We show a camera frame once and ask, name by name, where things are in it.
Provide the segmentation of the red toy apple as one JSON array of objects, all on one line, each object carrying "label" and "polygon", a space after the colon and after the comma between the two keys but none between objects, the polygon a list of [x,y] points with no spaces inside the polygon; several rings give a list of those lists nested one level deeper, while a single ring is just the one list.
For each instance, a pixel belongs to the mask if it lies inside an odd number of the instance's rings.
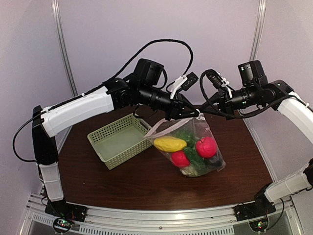
[{"label": "red toy apple", "polygon": [[212,137],[205,137],[196,142],[196,151],[202,158],[212,158],[217,150],[217,143]]}]

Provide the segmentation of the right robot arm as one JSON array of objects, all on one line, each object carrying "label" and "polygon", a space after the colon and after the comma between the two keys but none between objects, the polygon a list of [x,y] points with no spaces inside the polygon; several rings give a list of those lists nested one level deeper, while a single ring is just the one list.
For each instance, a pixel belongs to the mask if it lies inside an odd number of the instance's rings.
[{"label": "right robot arm", "polygon": [[[200,76],[200,89],[205,99],[200,111],[230,119],[253,118],[273,109],[288,119],[309,142],[313,141],[313,110],[283,80],[268,82],[259,60],[238,65],[242,88],[233,90],[227,80],[213,69]],[[261,216],[269,204],[286,196],[313,188],[313,163],[264,187],[251,204],[251,212]]]}]

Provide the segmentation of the clear zip top bag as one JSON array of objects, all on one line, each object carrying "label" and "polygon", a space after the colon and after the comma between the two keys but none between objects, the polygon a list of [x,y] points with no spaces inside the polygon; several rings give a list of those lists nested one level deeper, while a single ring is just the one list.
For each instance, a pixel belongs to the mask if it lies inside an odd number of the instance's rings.
[{"label": "clear zip top bag", "polygon": [[203,113],[160,120],[144,137],[187,177],[224,169],[226,163]]}]

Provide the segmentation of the white toy cauliflower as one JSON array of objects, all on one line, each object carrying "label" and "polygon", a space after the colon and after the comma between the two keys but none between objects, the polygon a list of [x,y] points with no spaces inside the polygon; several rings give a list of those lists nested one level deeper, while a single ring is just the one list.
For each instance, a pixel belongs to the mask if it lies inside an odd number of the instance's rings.
[{"label": "white toy cauliflower", "polygon": [[198,177],[199,173],[196,171],[196,169],[193,166],[188,166],[184,168],[179,169],[182,175],[187,177]]}]

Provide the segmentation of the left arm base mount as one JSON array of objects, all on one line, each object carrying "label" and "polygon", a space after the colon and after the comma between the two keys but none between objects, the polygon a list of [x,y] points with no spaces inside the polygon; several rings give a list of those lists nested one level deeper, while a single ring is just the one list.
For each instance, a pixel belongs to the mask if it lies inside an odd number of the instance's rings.
[{"label": "left arm base mount", "polygon": [[66,218],[71,221],[84,222],[87,214],[87,207],[67,203],[65,200],[50,202],[45,207],[45,213]]}]

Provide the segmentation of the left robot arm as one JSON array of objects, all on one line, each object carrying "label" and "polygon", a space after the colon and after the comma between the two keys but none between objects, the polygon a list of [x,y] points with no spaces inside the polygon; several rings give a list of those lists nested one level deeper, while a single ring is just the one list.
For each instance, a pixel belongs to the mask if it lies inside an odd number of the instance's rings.
[{"label": "left robot arm", "polygon": [[193,86],[198,77],[193,73],[177,78],[171,92],[167,93],[156,84],[164,66],[140,59],[135,70],[125,78],[110,78],[90,91],[60,104],[33,109],[32,141],[35,159],[39,165],[51,209],[66,217],[70,206],[64,202],[64,194],[58,168],[58,150],[55,136],[61,131],[93,116],[109,113],[126,106],[143,104],[153,110],[165,112],[166,120],[191,118],[199,115],[193,105],[179,92]]}]

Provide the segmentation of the green toy cucumber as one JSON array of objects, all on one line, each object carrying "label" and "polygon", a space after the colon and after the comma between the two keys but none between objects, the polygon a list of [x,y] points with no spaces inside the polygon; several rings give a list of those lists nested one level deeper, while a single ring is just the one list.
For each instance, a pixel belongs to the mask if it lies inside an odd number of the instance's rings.
[{"label": "green toy cucumber", "polygon": [[194,168],[203,169],[205,167],[202,157],[198,154],[194,147],[185,147],[183,151]]}]

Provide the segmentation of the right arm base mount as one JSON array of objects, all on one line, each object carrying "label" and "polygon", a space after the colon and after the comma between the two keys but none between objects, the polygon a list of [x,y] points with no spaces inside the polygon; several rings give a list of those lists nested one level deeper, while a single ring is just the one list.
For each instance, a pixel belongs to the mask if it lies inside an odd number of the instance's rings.
[{"label": "right arm base mount", "polygon": [[266,200],[256,199],[250,203],[239,203],[234,208],[234,213],[237,221],[249,220],[257,217],[265,216],[266,214],[276,212],[273,203]]}]

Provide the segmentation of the purple toy eggplant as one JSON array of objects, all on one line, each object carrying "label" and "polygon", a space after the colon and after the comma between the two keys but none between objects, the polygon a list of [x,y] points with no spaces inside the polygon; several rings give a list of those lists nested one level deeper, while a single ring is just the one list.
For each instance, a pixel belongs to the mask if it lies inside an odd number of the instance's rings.
[{"label": "purple toy eggplant", "polygon": [[204,164],[207,167],[214,167],[214,168],[220,169],[220,168],[223,168],[224,161],[223,159],[219,157],[204,158]]}]

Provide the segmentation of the green toy bell pepper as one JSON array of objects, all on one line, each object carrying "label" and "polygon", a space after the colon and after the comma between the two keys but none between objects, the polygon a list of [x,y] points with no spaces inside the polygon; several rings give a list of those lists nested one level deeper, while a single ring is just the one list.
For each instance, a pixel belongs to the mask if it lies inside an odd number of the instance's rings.
[{"label": "green toy bell pepper", "polygon": [[195,136],[188,132],[178,133],[177,138],[186,141],[188,147],[194,147],[197,142]]}]

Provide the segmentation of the yellow toy corn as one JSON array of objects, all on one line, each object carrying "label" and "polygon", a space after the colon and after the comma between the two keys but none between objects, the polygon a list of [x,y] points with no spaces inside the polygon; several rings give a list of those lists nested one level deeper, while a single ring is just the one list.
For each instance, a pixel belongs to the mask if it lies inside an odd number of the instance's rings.
[{"label": "yellow toy corn", "polygon": [[177,152],[184,149],[187,146],[187,142],[185,140],[172,136],[164,136],[156,138],[153,141],[153,145],[158,150],[163,152]]}]

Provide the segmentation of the red toy strawberry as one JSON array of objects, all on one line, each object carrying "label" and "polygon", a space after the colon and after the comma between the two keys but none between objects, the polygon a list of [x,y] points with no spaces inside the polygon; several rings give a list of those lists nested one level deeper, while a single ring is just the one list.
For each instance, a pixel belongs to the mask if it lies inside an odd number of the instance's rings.
[{"label": "red toy strawberry", "polygon": [[182,150],[172,153],[171,161],[173,165],[179,168],[188,167],[190,165],[188,158],[186,157],[184,151]]}]

